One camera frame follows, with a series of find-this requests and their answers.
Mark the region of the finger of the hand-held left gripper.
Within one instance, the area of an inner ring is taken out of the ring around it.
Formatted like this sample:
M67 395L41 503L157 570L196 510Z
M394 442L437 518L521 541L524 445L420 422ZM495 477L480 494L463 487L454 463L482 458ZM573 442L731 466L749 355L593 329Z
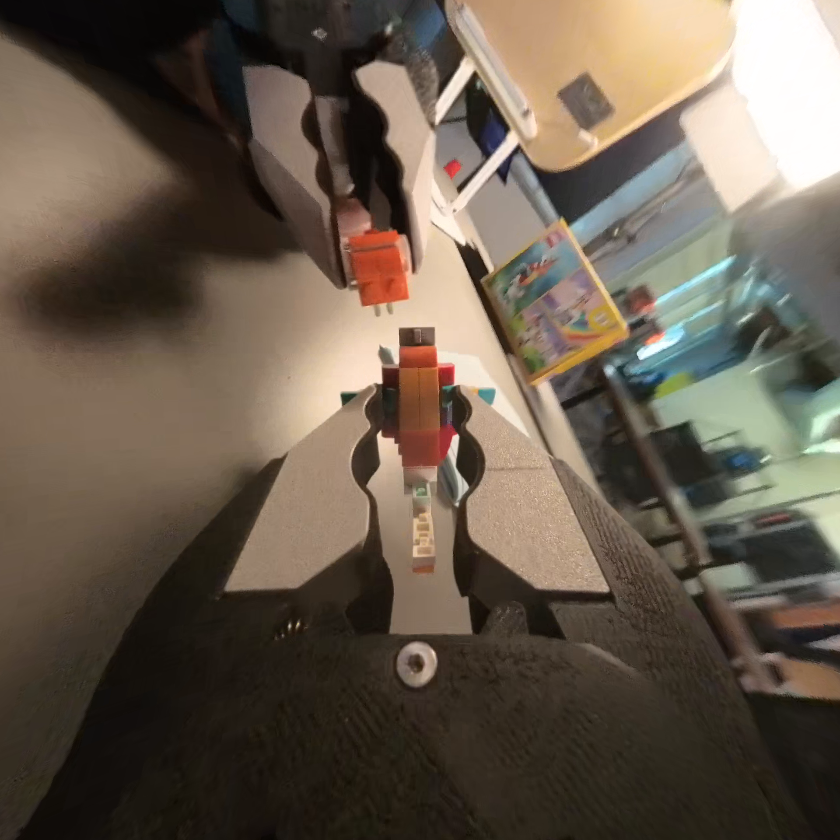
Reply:
M305 78L278 66L247 66L248 148L261 185L302 251L336 288L347 287L332 205L319 182L319 148L305 131L313 97Z
M435 134L407 68L378 59L357 69L353 79L383 122L385 151L395 163L416 274L424 262L432 225Z

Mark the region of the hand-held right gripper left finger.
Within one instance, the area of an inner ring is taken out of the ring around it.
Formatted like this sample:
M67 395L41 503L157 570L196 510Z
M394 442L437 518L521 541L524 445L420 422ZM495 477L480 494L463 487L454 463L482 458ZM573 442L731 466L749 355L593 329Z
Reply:
M375 498L382 395L368 385L290 449L225 584L294 602L355 602L392 588Z

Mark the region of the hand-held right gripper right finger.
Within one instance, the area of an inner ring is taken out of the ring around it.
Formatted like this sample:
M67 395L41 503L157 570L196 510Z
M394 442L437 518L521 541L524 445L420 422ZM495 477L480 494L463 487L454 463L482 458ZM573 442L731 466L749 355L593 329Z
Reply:
M453 399L458 503L453 564L478 602L601 600L611 594L549 454L477 394Z

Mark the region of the orange toy brick head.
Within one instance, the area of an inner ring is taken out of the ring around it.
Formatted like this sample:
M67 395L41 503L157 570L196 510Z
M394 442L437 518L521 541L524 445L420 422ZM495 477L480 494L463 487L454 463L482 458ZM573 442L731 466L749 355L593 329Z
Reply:
M333 220L346 286L376 317L393 314L396 303L409 298L413 258L407 237L393 229L377 229L354 196L337 200Z

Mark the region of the colourful toy brick fish body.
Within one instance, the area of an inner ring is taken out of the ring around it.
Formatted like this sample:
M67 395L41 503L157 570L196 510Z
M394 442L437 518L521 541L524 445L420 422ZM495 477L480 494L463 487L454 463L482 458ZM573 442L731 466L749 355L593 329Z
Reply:
M459 438L458 462L449 471L448 487L458 509L453 548L456 582L466 596L469 575L475 570L476 546L468 532L468 504L477 497L485 478L485 457L466 428L481 401L492 405L495 391L458 386L455 367L438 358L432 328L400 330L399 359L382 366L382 383L361 392L342 394L342 407L328 423L329 444L322 503L338 527L355 529L355 543L363 546L377 529L375 499L368 483L379 467L376 437L392 438L401 457L403 484L410 490L413 511L413 569L426 573L435 560L430 486L440 466L450 462L452 440Z

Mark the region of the yellow toy set box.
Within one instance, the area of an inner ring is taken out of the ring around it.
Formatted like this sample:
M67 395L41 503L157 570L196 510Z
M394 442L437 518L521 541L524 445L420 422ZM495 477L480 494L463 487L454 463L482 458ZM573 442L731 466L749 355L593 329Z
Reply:
M563 219L486 275L481 287L529 385L593 360L630 334Z

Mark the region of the blue object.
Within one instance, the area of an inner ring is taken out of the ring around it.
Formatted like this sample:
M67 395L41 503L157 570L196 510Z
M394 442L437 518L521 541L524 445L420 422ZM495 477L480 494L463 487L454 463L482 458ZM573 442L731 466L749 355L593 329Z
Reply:
M483 87L468 88L465 107L469 136L488 159L508 136L508 124Z

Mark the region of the open pale blue instruction booklet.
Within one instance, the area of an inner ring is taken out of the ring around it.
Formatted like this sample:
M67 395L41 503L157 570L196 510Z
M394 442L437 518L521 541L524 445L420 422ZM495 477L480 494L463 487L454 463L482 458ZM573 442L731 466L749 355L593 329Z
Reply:
M507 398L492 380L477 356L440 351L438 358L443 363L450 363L455 367L456 385L471 387L479 393L488 392L489 395L482 396L482 399L501 414L507 411L509 408ZM461 498L468 489L466 479L462 477L457 468L458 451L459 436L454 433L437 470L438 489L454 508L459 505Z

